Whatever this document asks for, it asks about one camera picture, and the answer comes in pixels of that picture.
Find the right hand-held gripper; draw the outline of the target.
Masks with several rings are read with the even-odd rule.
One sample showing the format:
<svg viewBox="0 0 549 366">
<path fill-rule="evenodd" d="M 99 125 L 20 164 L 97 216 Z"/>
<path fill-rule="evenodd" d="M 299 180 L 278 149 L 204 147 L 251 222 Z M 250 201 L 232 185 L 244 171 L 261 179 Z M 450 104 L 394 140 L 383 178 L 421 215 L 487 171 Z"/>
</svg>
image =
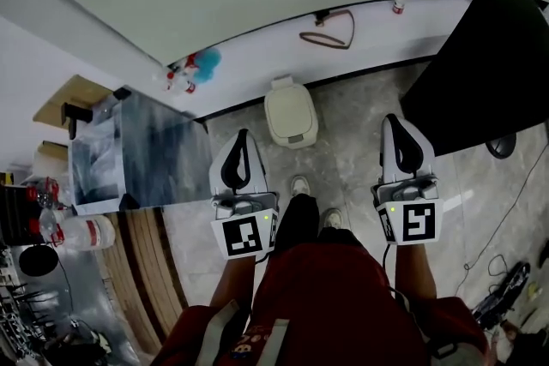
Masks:
<svg viewBox="0 0 549 366">
<path fill-rule="evenodd" d="M 432 144 L 413 124 L 395 114 L 384 118 L 383 184 L 371 191 L 387 244 L 434 243 L 440 238 L 443 200 L 433 175 L 434 159 Z"/>
</svg>

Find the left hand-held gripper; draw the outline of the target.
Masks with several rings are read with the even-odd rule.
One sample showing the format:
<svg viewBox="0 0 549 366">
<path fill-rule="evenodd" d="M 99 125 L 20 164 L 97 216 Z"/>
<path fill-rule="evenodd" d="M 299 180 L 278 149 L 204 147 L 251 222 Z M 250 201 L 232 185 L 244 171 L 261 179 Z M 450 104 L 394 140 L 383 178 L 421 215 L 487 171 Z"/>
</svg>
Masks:
<svg viewBox="0 0 549 366">
<path fill-rule="evenodd" d="M 224 145 L 208 175 L 215 196 L 211 226 L 224 259 L 265 257 L 275 246 L 278 195 L 264 193 L 268 189 L 266 171 L 248 129 L 241 129 Z M 239 195 L 216 196 L 225 193 Z"/>
</svg>

